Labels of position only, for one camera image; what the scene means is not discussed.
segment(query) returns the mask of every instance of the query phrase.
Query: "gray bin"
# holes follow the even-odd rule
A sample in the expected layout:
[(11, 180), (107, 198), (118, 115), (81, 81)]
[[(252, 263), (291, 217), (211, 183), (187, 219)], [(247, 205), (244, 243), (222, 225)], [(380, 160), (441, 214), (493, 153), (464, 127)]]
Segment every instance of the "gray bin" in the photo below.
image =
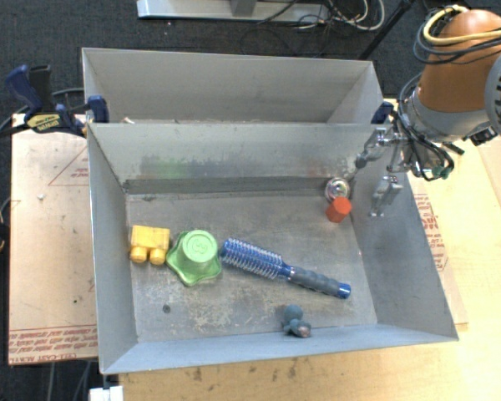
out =
[[(83, 63), (87, 96), (102, 94), (114, 121), (136, 121), (89, 126), (102, 373), (457, 339), (405, 175), (384, 217), (368, 215), (387, 163), (354, 168), (382, 100), (370, 63), (105, 49), (85, 49)], [(324, 213), (333, 176), (352, 185), (339, 225)], [(352, 295), (226, 266), (185, 287), (167, 266), (129, 260), (135, 224), (168, 227), (172, 241), (192, 229), (219, 246), (239, 237)], [(282, 332), (289, 303), (311, 337)]]

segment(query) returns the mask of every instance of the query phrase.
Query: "gray toy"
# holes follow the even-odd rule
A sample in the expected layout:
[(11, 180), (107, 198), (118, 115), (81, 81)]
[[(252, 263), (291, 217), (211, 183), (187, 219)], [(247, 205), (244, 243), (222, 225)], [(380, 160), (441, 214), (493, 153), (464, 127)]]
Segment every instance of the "gray toy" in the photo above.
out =
[(284, 310), (284, 321), (282, 326), (286, 334), (293, 334), (299, 338), (310, 336), (310, 323), (302, 320), (303, 311), (296, 304), (291, 304)]

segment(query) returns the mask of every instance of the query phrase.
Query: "table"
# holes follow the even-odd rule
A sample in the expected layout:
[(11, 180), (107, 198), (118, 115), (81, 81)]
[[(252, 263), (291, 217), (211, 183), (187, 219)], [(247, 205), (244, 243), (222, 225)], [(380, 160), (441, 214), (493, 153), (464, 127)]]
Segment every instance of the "table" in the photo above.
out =
[[(22, 203), (30, 201), (30, 224), (47, 225), (38, 242), (46, 242), (51, 252), (30, 256), (25, 247), (12, 244), (12, 365), (96, 355), (84, 143), (58, 136), (27, 132), (13, 137), (12, 233), (22, 239), (29, 231), (20, 221), (26, 218)], [(501, 399), (501, 195), (494, 192), (501, 182), (492, 184), (494, 175), (485, 170), (483, 160), (490, 153), (463, 147), (466, 153), (456, 159), (448, 180), (423, 184), (468, 314), (468, 324), (458, 325), (458, 342), (123, 374), (125, 399)], [(67, 153), (72, 158), (64, 164), (53, 160)], [(495, 155), (500, 161), (501, 154)], [(26, 189), (26, 179), (19, 176), (23, 171), (45, 187)], [(71, 251), (56, 256), (50, 247), (64, 236), (84, 236), (75, 243), (76, 261), (65, 260)], [(29, 294), (34, 286), (37, 290)]]

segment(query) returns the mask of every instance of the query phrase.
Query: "metal stand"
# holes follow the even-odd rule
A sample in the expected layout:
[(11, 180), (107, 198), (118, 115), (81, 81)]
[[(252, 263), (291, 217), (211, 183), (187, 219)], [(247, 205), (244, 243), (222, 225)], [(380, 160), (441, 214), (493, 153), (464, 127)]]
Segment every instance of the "metal stand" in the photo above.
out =
[(280, 0), (138, 0), (139, 18), (194, 18), (238, 21), (261, 21), (274, 16), (276, 22), (315, 22), (324, 18), (321, 4), (295, 3)]

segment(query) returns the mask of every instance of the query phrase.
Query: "clamp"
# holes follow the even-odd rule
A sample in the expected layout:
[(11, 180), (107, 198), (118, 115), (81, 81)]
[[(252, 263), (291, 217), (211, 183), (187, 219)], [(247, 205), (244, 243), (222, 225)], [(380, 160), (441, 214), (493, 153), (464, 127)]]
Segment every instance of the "clamp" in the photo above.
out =
[[(6, 77), (6, 86), (10, 94), (22, 102), (28, 109), (23, 123), (0, 131), (0, 138), (17, 132), (31, 129), (39, 134), (64, 132), (85, 137), (86, 125), (63, 104), (53, 103), (50, 94), (50, 67), (38, 66), (28, 69), (27, 65), (16, 67)], [(90, 110), (92, 117), (88, 122), (108, 123), (109, 111), (106, 101), (101, 95), (90, 96), (84, 106)]]

